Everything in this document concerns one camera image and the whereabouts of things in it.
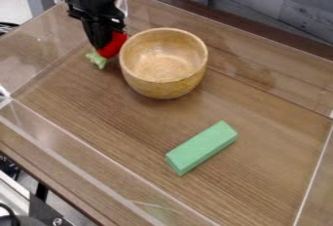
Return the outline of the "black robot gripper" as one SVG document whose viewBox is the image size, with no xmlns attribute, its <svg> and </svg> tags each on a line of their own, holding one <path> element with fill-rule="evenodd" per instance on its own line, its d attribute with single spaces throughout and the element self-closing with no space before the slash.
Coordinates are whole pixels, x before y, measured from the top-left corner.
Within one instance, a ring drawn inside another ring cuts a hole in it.
<svg viewBox="0 0 333 226">
<path fill-rule="evenodd" d="M 69 15 L 75 19 L 85 19 L 83 28 L 91 45 L 97 49 L 120 49 L 124 41 L 125 13 L 117 5 L 110 3 L 97 11 L 90 11 L 79 0 L 66 0 L 66 3 Z"/>
</svg>

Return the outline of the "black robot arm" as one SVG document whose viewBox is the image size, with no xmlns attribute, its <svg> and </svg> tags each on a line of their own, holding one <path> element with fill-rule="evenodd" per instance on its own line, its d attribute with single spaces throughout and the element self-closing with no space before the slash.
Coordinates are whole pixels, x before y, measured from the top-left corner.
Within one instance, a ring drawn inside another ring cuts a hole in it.
<svg viewBox="0 0 333 226">
<path fill-rule="evenodd" d="M 125 30 L 125 13 L 117 7 L 116 1 L 66 0 L 69 15 L 82 21 L 89 41 L 97 50 L 112 43 L 114 32 Z"/>
</svg>

